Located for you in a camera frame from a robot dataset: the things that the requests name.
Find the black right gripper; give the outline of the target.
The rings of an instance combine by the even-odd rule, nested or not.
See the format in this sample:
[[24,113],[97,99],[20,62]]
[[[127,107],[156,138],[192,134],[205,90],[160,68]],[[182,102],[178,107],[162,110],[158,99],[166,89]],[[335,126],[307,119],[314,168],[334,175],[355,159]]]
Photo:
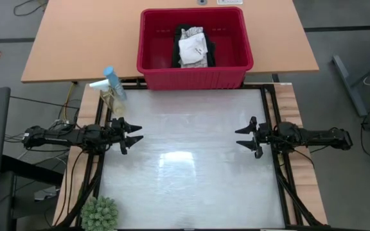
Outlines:
[[250,124],[245,128],[236,130],[235,133],[239,133],[239,134],[252,133],[251,141],[236,141],[236,143],[253,151],[255,158],[259,159],[263,156],[263,148],[260,146],[260,144],[270,143],[270,136],[272,135],[272,129],[268,123],[258,124],[256,117],[252,116],[250,120]]

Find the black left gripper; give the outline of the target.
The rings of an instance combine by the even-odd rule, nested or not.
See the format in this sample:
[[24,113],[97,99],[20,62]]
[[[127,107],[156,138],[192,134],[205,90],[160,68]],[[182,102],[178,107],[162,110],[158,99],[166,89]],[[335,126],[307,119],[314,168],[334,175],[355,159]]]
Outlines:
[[119,144],[123,155],[128,153],[127,148],[130,149],[135,143],[139,142],[144,137],[142,135],[129,137],[125,133],[132,133],[141,130],[142,126],[125,124],[124,117],[112,119],[110,126],[106,127],[106,145],[109,149],[113,144]]

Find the dark blue denim jeans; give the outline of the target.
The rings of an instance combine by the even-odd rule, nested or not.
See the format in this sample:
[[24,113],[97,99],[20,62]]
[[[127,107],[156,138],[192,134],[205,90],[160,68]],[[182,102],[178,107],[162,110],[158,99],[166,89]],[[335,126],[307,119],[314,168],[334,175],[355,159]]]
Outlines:
[[216,67],[215,50],[203,27],[180,24],[173,38],[172,67]]

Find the red plastic laundry bin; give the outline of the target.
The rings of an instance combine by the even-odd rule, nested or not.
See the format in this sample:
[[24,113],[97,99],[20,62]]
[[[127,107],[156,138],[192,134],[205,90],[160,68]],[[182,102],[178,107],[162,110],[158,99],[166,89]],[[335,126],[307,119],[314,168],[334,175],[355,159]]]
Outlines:
[[[203,27],[216,45],[216,67],[172,67],[173,38],[180,24]],[[147,9],[141,14],[137,70],[150,90],[235,89],[253,65],[240,8]]]

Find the blue capped bottle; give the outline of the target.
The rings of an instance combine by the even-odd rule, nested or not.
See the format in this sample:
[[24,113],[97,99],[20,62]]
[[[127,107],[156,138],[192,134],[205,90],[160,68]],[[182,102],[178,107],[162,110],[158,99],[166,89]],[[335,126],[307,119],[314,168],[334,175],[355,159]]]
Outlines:
[[103,75],[108,79],[109,84],[113,90],[115,90],[116,94],[119,96],[121,100],[126,100],[127,95],[126,92],[113,68],[113,66],[108,66],[103,70]]

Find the white table mat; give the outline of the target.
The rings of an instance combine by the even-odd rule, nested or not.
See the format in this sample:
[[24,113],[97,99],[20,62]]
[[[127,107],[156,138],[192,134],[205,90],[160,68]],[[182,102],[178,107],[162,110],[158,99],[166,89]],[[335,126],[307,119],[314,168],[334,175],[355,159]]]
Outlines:
[[241,145],[239,129],[266,120],[260,90],[128,90],[124,117],[141,140],[106,153],[100,184],[118,228],[284,225],[270,147],[256,158]]

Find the green artificial plant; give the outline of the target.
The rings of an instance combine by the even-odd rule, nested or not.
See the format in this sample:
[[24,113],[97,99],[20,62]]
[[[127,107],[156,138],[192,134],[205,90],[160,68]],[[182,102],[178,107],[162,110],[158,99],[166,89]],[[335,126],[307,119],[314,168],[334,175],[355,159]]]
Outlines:
[[112,198],[89,198],[82,207],[82,228],[85,231],[114,231],[118,225],[118,208]]

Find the black side stand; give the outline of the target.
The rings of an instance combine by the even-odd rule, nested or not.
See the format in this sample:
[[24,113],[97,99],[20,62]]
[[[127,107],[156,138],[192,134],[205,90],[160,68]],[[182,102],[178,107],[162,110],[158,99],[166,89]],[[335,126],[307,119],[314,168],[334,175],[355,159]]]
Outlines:
[[12,157],[3,156],[0,167],[0,231],[15,230],[16,219],[13,216],[14,193],[17,191],[15,176],[60,186],[63,174]]

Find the light wooden desk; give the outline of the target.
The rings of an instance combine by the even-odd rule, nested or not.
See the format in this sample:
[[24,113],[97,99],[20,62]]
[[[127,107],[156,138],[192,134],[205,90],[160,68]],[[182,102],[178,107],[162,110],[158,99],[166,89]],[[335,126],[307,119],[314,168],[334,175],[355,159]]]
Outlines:
[[[49,0],[22,82],[99,80],[108,66],[135,78],[141,12],[198,0]],[[318,71],[293,0],[243,0],[254,73]]]

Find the grey metal desk leg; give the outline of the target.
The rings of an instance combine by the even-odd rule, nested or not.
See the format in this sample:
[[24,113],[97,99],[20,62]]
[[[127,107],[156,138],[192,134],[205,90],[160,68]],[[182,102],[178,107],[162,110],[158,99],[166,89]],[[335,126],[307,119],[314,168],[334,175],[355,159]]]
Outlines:
[[370,56],[365,58],[365,61],[358,64],[356,69],[349,70],[341,60],[339,55],[332,57],[332,62],[339,73],[342,82],[348,92],[348,96],[360,117],[367,115],[367,108],[362,100],[361,94],[358,91],[358,86],[370,76]]

